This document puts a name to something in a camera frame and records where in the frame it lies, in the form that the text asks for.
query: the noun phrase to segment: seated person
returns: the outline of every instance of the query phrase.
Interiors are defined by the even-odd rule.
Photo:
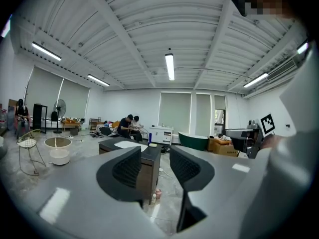
[[[133,135],[135,141],[137,141],[137,142],[143,141],[142,135],[140,133],[140,128],[143,128],[144,126],[141,125],[139,120],[140,120],[140,117],[139,116],[135,116],[133,118],[132,124],[131,124],[131,127],[133,128],[131,130],[131,135]]]
[[[18,121],[17,125],[17,138],[22,135],[22,128],[24,127],[25,132],[29,132],[29,112],[28,108],[23,105],[23,100],[19,99],[18,106],[15,109],[15,118]]]
[[[130,124],[132,122],[133,119],[133,115],[130,114],[128,115],[126,118],[121,119],[120,121],[120,125],[118,126],[118,134],[125,137],[125,138],[130,138],[130,134],[129,134],[129,130],[131,130],[130,128]]]

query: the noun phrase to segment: qr code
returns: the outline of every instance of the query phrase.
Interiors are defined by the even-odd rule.
[[[264,129],[264,135],[268,134],[269,132],[275,129],[275,124],[273,118],[271,117],[271,114],[263,117],[260,121]]]

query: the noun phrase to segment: dark desk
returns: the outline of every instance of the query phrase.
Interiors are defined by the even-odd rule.
[[[105,141],[101,141],[99,142],[100,154],[107,153],[113,150],[122,149],[114,145],[121,141],[135,142],[134,140],[123,137],[116,137]],[[161,145],[159,144],[155,148],[147,147],[141,155],[142,167],[137,178],[136,188],[142,192],[144,199],[148,199],[149,203],[151,203],[152,195],[154,194],[155,187],[157,185],[157,180],[159,177],[160,149]]]

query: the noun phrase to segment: green tub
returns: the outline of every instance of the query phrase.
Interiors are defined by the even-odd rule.
[[[178,132],[182,146],[197,150],[205,150],[208,144],[208,137]]]

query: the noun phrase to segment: gold wire chair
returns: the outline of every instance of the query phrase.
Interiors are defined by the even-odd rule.
[[[37,140],[39,139],[40,134],[41,134],[40,131],[41,131],[40,129],[36,129],[36,130],[30,131],[29,133],[26,133],[25,135],[21,136],[21,137],[19,138],[19,140],[16,142],[16,143],[19,145],[19,165],[20,165],[20,170],[21,170],[23,173],[27,174],[27,175],[32,175],[32,176],[37,176],[37,175],[39,175],[38,171],[37,171],[36,168],[35,168],[34,162],[38,162],[38,163],[40,163],[40,164],[46,166],[45,163],[44,163],[44,161],[43,161],[43,158],[42,158],[42,156],[41,156],[41,154],[40,154],[40,151],[39,151],[39,149],[38,149],[38,146],[36,145],[36,142],[37,142]],[[33,148],[33,147],[36,147],[36,149],[38,150],[39,155],[40,155],[40,157],[41,157],[43,163],[40,162],[40,161],[36,161],[36,160],[31,159],[30,149]],[[30,161],[32,162],[33,167],[34,167],[34,171],[33,171],[34,174],[29,174],[29,173],[26,173],[26,172],[24,172],[24,171],[22,170],[22,168],[21,168],[21,154],[20,154],[20,149],[21,149],[21,148],[28,150],[28,152],[29,152],[29,157],[30,157]]]

